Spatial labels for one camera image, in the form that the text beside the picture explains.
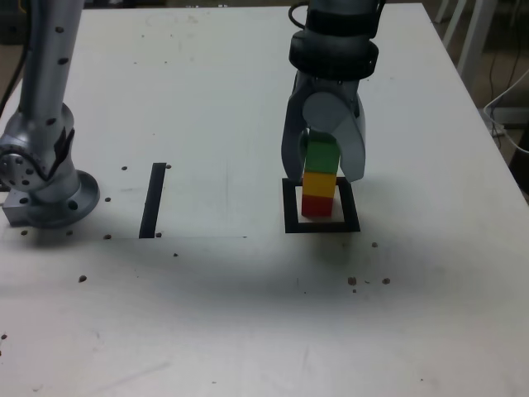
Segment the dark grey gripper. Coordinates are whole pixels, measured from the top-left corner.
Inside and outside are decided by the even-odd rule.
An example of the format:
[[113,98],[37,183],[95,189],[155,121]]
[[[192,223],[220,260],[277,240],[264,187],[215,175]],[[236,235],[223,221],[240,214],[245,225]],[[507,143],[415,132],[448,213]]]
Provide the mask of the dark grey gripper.
[[296,73],[281,144],[284,171],[290,180],[302,178],[302,141],[307,127],[311,138],[337,144],[341,172],[350,183],[364,177],[365,114],[359,85],[359,80],[335,81]]

